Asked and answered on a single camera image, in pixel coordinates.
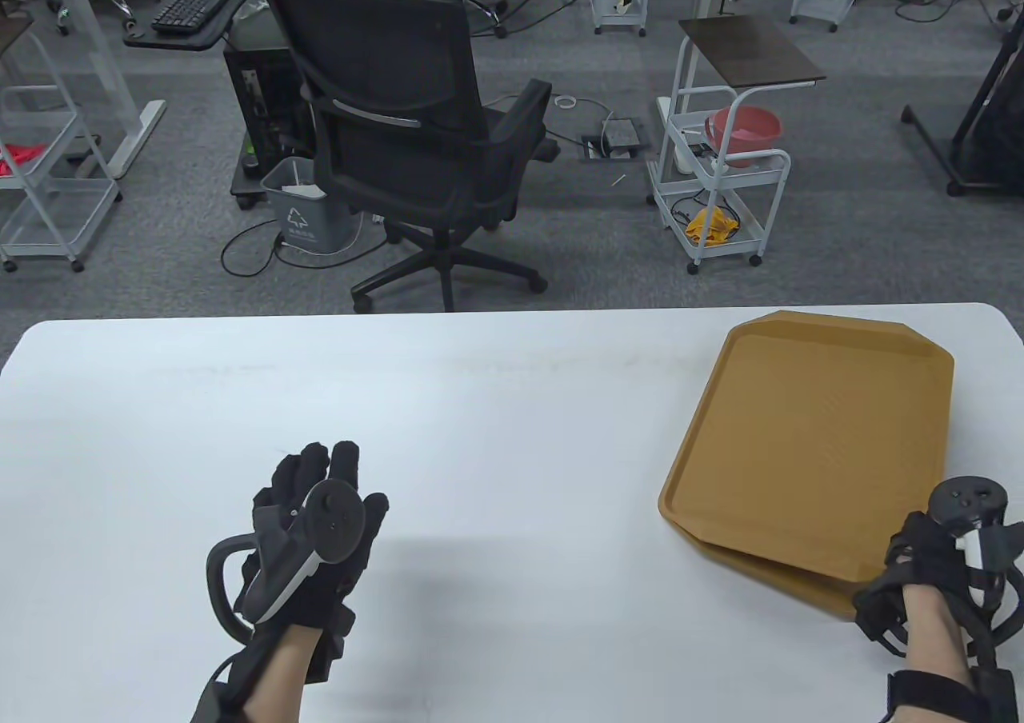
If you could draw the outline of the person's right hand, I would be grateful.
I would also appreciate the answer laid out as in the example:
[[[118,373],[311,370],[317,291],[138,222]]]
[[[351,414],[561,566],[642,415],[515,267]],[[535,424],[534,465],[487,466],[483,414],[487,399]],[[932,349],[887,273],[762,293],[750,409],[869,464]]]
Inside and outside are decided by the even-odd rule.
[[[1022,602],[1001,623],[1006,589],[1022,598],[1022,523],[955,522],[943,525],[914,512],[892,537],[884,573],[854,595],[855,623],[870,641],[896,657],[910,643],[903,589],[932,585],[966,631],[968,656],[978,667],[998,665],[996,650],[1022,630]]]

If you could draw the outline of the person's left hand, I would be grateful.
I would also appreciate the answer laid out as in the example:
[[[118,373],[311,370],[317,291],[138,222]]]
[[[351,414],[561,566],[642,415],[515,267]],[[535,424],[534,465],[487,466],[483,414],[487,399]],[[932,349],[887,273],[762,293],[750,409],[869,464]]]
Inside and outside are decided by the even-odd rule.
[[[246,661],[256,669],[297,629],[314,636],[307,685],[325,682],[342,657],[355,621],[345,600],[389,510],[384,493],[358,492],[359,456],[353,441],[305,445],[286,456],[254,497],[256,550],[242,565],[234,613],[254,628]]]

